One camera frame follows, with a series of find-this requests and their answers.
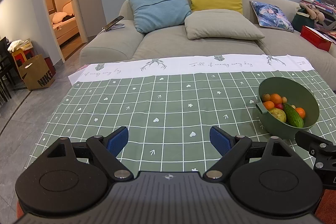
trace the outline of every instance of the beige pillow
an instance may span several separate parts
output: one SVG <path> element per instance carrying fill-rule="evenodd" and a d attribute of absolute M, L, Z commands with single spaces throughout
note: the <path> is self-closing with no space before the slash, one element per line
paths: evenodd
<path fill-rule="evenodd" d="M 243 40 L 261 39 L 265 36 L 241 13 L 213 9 L 195 11 L 184 20 L 188 39 L 202 37 L 228 37 Z"/>
<path fill-rule="evenodd" d="M 68 14 L 65 13 L 65 12 L 58 12 L 58 13 L 55 13 L 54 17 L 52 18 L 52 22 L 53 22 L 54 24 L 60 23 L 60 22 L 63 20 L 63 18 L 64 18 L 65 16 L 67 16 L 67 15 L 68 15 Z"/>

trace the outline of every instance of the smartphone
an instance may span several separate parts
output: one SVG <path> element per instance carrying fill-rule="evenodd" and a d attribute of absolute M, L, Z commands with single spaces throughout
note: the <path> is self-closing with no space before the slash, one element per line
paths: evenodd
<path fill-rule="evenodd" d="M 107 32 L 113 25 L 118 23 L 123 18 L 124 18 L 123 16 L 118 16 L 116 19 L 112 20 L 109 24 L 107 24 L 103 29 Z"/>

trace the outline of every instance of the floor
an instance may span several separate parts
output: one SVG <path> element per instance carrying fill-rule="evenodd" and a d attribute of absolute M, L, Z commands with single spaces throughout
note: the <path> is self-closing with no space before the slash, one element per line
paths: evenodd
<path fill-rule="evenodd" d="M 12 99 L 0 106 L 1 224 L 11 224 L 16 220 L 16 179 L 23 171 L 48 116 L 70 89 L 67 76 L 80 68 L 79 53 L 80 50 L 76 51 L 57 70 L 56 80 L 50 88 L 32 92 L 16 90 L 22 88 L 22 83 L 19 83 L 11 88 Z"/>
<path fill-rule="evenodd" d="M 83 44 L 80 34 L 64 42 L 60 48 L 65 60 L 67 60 Z"/>

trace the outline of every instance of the cucumber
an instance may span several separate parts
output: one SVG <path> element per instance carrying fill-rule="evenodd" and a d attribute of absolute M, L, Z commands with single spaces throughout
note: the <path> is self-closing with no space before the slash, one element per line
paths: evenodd
<path fill-rule="evenodd" d="M 286 114 L 287 122 L 290 126 L 303 128 L 303 120 L 293 107 L 283 104 L 283 111 Z"/>

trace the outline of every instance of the blue gripper pad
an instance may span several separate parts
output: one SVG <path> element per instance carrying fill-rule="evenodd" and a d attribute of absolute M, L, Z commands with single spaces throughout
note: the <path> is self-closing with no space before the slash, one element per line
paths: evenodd
<path fill-rule="evenodd" d="M 123 150 L 128 142 L 128 129 L 125 128 L 120 131 L 116 136 L 111 138 L 107 143 L 107 150 L 112 153 L 115 157 Z"/>
<path fill-rule="evenodd" d="M 222 156 L 232 148 L 229 138 L 214 127 L 210 129 L 210 142 Z"/>

